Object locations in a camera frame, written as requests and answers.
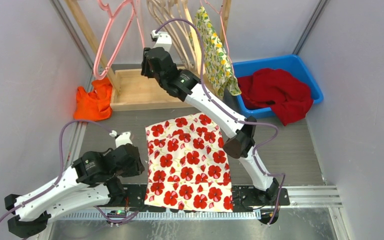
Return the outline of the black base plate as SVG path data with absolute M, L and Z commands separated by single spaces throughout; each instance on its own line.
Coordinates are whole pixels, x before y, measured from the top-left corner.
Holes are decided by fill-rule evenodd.
M 121 210 L 123 214 L 130 211 L 162 213 L 165 210 L 170 210 L 177 213 L 182 210 L 187 213 L 193 212 L 193 210 L 187 210 L 184 206 L 177 208 L 146 204 L 146 191 L 147 186 L 145 184 L 124 184 L 120 199 L 101 207 L 115 207 Z M 230 203 L 234 212 L 251 212 L 263 207 L 274 208 L 275 206 L 279 210 L 281 206 L 290 205 L 290 200 L 287 189 L 284 187 L 279 188 L 279 184 L 273 182 L 265 191 L 259 190 L 252 185 L 233 185 Z

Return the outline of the thin pink wire hanger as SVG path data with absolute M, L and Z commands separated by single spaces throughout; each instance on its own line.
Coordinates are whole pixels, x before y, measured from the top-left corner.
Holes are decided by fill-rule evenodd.
M 217 10 L 211 3 L 209 3 L 207 0 L 200 0 L 200 5 L 203 7 L 204 3 L 209 5 L 218 15 L 220 18 L 220 24 L 221 24 L 221 30 L 220 30 L 220 41 L 225 46 L 227 57 L 229 60 L 231 60 L 230 57 L 230 48 L 229 43 L 227 40 L 227 26 L 228 26 L 228 20 L 229 20 L 229 14 L 231 9 L 231 0 L 223 0 L 222 4 L 220 5 L 220 10 Z

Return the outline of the cream wooden hanger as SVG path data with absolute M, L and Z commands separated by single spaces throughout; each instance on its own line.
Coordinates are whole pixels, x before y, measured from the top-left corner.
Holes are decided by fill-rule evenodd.
M 187 0 L 180 0 L 181 2 L 181 12 L 184 13 L 184 17 L 187 21 L 190 23 L 193 22 L 193 19 L 190 15 L 190 11 L 188 9 L 188 1 Z M 193 47 L 193 59 L 194 59 L 194 68 L 198 74 L 206 74 L 205 66 L 202 64 L 202 51 L 200 47 L 200 41 L 199 37 L 197 36 L 197 33 L 193 26 L 189 26 L 190 28 L 190 35 L 192 39 L 192 47 Z

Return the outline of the dark red cloth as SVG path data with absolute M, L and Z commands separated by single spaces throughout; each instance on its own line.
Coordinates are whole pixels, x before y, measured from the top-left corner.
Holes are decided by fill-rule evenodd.
M 262 68 L 237 80 L 247 109 L 270 108 L 284 126 L 304 119 L 314 103 L 310 87 L 283 69 Z

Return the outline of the lemon print skirt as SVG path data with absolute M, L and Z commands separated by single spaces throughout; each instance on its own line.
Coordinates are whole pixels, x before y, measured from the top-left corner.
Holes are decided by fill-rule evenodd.
M 195 13 L 193 23 L 204 45 L 206 85 L 220 99 L 226 91 L 232 96 L 241 95 L 233 63 L 203 6 L 199 7 Z

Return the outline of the blue plastic bin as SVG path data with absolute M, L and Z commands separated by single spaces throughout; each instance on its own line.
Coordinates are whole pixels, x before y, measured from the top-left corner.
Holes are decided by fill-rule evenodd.
M 264 68 L 285 70 L 302 83 L 308 85 L 315 105 L 320 104 L 324 100 L 324 95 L 317 81 L 298 55 L 287 54 L 233 63 L 234 73 L 237 78 L 251 76 L 254 72 Z M 256 119 L 261 119 L 275 116 L 275 113 L 269 107 L 248 109 L 240 95 L 236 96 L 235 99 L 237 102 L 237 112 L 245 117 L 252 116 Z

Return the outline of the wooden hanger rack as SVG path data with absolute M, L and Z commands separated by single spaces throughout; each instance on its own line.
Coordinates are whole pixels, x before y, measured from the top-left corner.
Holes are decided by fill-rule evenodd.
M 134 0 L 123 0 L 114 11 L 111 10 L 108 3 L 104 4 L 102 0 L 97 0 L 99 8 L 108 14 L 107 26 L 105 27 L 101 38 L 103 43 L 101 40 L 98 41 L 87 17 L 78 3 L 79 0 L 64 1 L 83 33 L 88 45 L 95 54 L 95 59 L 92 59 L 92 73 L 95 77 L 95 73 L 98 73 L 97 76 L 100 78 L 99 69 L 100 67 L 103 67 L 102 74 L 105 75 L 104 78 L 107 77 L 112 84 L 110 107 L 113 111 L 184 108 L 187 106 L 186 103 L 182 103 L 180 100 L 175 100 L 173 97 L 170 97 L 168 93 L 165 93 L 155 80 L 151 81 L 145 76 L 142 76 L 140 69 L 129 68 L 114 71 L 110 66 L 116 59 L 116 56 L 126 39 L 126 35 L 131 28 L 132 22 L 136 21 L 137 23 Z M 126 22 L 126 26 L 108 60 L 104 55 L 105 43 L 117 16 L 126 6 L 131 6 L 131 13 L 128 14 L 129 18 Z

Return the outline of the orange cloth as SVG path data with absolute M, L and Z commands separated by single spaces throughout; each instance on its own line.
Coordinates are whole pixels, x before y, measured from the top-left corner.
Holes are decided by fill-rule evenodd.
M 92 91 L 87 92 L 84 87 L 79 86 L 76 91 L 76 109 L 73 113 L 75 120 L 103 121 L 112 116 L 113 110 L 110 106 L 113 86 L 110 80 L 94 80 Z

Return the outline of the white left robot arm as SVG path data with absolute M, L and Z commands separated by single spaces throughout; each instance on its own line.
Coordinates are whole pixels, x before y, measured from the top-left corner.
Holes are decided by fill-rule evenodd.
M 5 197 L 13 217 L 10 233 L 20 238 L 34 236 L 58 218 L 89 207 L 121 206 L 126 192 L 119 177 L 140 175 L 145 170 L 138 147 L 127 143 L 107 151 L 87 151 L 63 173 L 34 192 Z

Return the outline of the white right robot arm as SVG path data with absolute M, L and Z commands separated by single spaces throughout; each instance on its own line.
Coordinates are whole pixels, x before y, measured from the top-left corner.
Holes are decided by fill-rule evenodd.
M 197 108 L 221 128 L 228 137 L 224 151 L 243 165 L 257 189 L 259 202 L 266 206 L 274 205 L 281 185 L 258 154 L 254 135 L 259 122 L 254 117 L 237 113 L 216 98 L 197 75 L 179 69 L 163 47 L 144 48 L 141 66 L 141 75 L 156 79 L 170 96 Z

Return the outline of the red poppy print cloth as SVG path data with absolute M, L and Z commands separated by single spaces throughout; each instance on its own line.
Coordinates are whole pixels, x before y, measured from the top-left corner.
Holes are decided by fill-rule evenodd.
M 144 203 L 199 212 L 233 211 L 228 155 L 220 127 L 204 113 L 145 128 L 148 180 Z

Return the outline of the beige wooden hanger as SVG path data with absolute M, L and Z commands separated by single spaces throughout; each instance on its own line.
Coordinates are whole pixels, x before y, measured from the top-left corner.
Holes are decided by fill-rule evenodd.
M 165 21 L 174 18 L 186 19 L 184 0 L 159 0 L 158 2 Z M 183 65 L 191 71 L 196 70 L 196 57 L 187 24 L 183 21 L 174 21 L 167 25 L 167 28 Z
M 169 0 L 147 0 L 146 6 L 152 18 L 159 25 L 174 18 L 173 14 L 171 14 L 171 8 L 169 7 Z M 183 46 L 181 38 L 179 36 L 179 34 L 181 34 L 181 31 L 173 26 L 174 23 L 175 22 L 167 24 L 162 29 L 162 31 L 167 32 L 171 36 L 173 47 L 177 51 L 181 63 L 185 67 L 189 67 L 190 60 L 188 59 L 186 49 Z

